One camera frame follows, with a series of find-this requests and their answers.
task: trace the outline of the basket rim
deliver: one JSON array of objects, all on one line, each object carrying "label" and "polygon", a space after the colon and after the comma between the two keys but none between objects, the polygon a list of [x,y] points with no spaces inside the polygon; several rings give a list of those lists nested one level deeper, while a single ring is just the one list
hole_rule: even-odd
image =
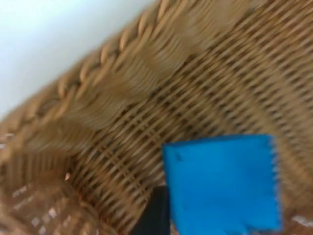
[{"label": "basket rim", "polygon": [[[0,122],[0,165],[6,163],[15,151],[22,149],[40,127],[61,118],[88,89],[104,82],[109,72],[118,69],[129,57],[139,54],[163,29],[201,1],[157,0],[101,47],[11,111]],[[250,2],[257,8],[266,0]],[[106,85],[108,83],[104,82],[102,88],[105,89]]]}]

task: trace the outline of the white wall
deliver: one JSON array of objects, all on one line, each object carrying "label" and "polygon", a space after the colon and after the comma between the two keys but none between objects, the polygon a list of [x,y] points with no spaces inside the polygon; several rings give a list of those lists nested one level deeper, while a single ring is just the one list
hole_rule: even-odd
[{"label": "white wall", "polygon": [[0,0],[0,120],[153,0]]}]

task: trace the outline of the black fabric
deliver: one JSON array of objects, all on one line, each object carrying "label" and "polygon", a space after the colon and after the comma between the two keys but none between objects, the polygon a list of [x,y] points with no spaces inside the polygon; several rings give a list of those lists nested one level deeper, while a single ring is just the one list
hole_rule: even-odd
[{"label": "black fabric", "polygon": [[130,235],[170,235],[169,192],[166,186],[153,189],[151,199]]}]

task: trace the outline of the woven basket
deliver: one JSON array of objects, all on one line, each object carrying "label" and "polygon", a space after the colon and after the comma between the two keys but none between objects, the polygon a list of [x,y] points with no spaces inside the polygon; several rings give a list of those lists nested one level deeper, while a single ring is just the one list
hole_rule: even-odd
[{"label": "woven basket", "polygon": [[0,123],[0,227],[127,234],[162,143],[270,133],[283,234],[313,234],[312,23],[313,0],[151,6]]}]

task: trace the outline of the blue cloth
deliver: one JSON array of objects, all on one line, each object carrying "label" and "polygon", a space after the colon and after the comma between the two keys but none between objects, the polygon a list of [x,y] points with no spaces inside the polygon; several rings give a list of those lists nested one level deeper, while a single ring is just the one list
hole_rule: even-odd
[{"label": "blue cloth", "polygon": [[180,235],[281,229],[271,138],[234,135],[163,146]]}]

